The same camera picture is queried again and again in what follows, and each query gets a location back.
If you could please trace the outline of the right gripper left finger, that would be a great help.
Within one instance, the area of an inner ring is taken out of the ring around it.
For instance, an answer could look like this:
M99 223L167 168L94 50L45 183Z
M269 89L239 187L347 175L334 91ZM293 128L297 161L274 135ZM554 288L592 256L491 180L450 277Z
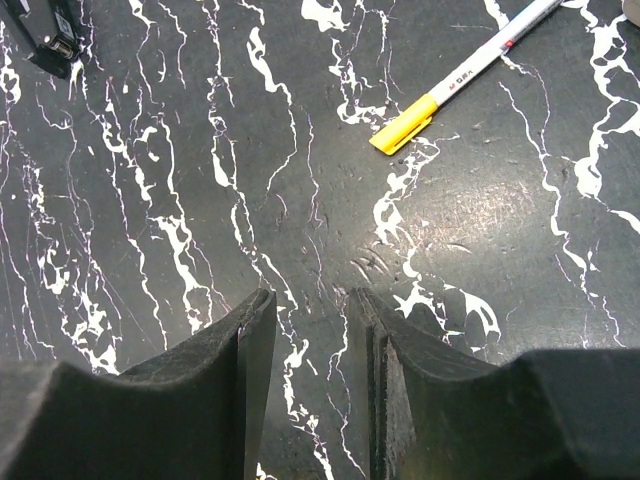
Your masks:
M252 479L277 323L272 291L118 375L1 366L5 479Z

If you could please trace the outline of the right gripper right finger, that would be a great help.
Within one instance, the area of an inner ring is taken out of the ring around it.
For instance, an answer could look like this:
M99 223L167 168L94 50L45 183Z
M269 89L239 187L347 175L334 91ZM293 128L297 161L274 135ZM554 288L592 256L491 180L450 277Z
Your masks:
M348 296L352 398L371 479L635 479L639 353L543 349L494 366Z

